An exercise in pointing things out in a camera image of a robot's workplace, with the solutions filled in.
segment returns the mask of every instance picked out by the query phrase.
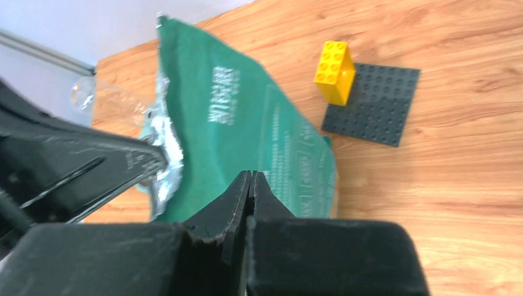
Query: white wall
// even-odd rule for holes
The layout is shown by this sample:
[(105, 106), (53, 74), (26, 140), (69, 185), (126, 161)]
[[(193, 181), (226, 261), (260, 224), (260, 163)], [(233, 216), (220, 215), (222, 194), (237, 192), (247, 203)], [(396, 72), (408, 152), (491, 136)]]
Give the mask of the white wall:
[(156, 14), (196, 23), (253, 0), (0, 0), (0, 28), (96, 65), (156, 38)]
[(0, 45), (0, 78), (50, 114), (82, 125), (91, 118), (75, 111), (71, 89), (81, 75)]

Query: wooden table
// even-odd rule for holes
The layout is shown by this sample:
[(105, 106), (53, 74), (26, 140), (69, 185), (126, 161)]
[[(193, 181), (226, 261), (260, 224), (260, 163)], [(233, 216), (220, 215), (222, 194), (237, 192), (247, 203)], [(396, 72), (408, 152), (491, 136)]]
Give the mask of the wooden table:
[[(258, 0), (199, 26), (263, 64), (317, 127), (324, 41), (348, 41), (356, 62), (420, 68), (399, 148), (330, 135), (340, 216), (402, 224), (434, 295), (523, 295), (523, 1)], [(153, 97), (156, 69), (153, 41), (98, 75)], [(131, 189), (88, 221), (146, 221), (148, 208)]]

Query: yellow lego brick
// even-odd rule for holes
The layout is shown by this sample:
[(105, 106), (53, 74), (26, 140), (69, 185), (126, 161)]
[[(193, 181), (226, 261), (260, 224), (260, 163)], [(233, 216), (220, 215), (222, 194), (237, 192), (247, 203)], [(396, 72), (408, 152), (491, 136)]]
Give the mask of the yellow lego brick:
[(327, 41), (314, 82), (330, 104), (346, 105), (356, 68), (346, 42)]

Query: green bag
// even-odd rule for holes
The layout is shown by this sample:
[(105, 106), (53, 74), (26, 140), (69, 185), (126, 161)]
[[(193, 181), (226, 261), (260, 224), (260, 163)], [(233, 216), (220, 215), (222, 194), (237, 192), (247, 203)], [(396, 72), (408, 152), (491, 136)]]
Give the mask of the green bag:
[(160, 71), (184, 154), (183, 178), (157, 221), (184, 221), (242, 170), (265, 173), (296, 216), (329, 217), (331, 148), (262, 66), (212, 35), (160, 17)]

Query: dark gray baseplate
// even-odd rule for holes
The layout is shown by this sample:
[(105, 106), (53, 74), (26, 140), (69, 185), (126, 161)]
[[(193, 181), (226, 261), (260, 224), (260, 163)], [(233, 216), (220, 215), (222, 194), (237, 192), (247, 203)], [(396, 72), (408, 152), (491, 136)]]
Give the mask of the dark gray baseplate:
[(329, 105), (321, 129), (398, 147), (420, 71), (355, 65), (347, 105)]

